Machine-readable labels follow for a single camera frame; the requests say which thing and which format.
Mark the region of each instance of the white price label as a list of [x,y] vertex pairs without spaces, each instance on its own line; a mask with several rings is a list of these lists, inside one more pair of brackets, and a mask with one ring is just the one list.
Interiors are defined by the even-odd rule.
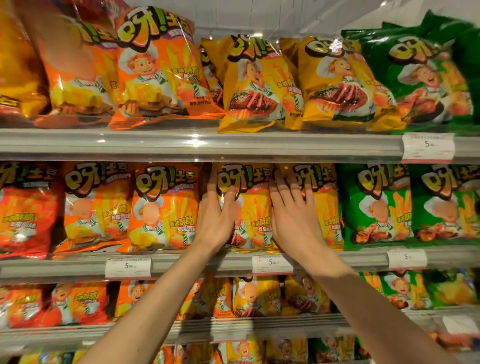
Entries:
[[445,328],[452,335],[475,335],[480,334],[480,330],[470,316],[455,315],[444,316],[442,318]]
[[387,252],[388,268],[424,269],[427,267],[427,254],[423,249],[394,249]]
[[293,265],[282,254],[254,255],[253,275],[292,274]]
[[455,155],[453,133],[405,133],[402,163],[450,163]]
[[113,258],[105,264],[105,278],[151,278],[152,258]]

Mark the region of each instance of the white shelf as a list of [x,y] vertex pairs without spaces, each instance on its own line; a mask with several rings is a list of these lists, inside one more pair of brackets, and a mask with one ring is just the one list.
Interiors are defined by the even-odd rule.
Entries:
[[[478,322],[480,307],[449,307],[442,310],[410,311],[406,315],[424,330],[433,330],[444,315],[466,314]],[[96,326],[0,330],[0,353],[85,349],[99,340],[113,323]],[[354,335],[340,314],[205,319],[175,322],[166,345],[193,342],[224,342],[255,337],[258,340],[308,338],[331,334]]]
[[[218,134],[218,121],[162,129],[1,129],[0,160],[400,162],[400,135],[288,131]],[[480,163],[480,137],[456,137],[454,163]]]
[[[356,271],[388,270],[387,251],[391,248],[364,248],[360,251],[340,252],[340,256]],[[447,245],[424,248],[428,268],[478,267],[480,247],[473,245]],[[151,252],[137,257],[152,258],[152,277],[158,278],[180,257],[181,252]],[[205,271],[216,271],[218,277],[238,277],[252,274],[252,256],[265,252],[237,253],[227,250],[215,256]],[[109,258],[125,257],[119,253],[78,253],[57,260],[6,259],[0,261],[0,284],[55,283],[62,280],[105,280],[105,264]],[[291,261],[295,273],[301,266]]]

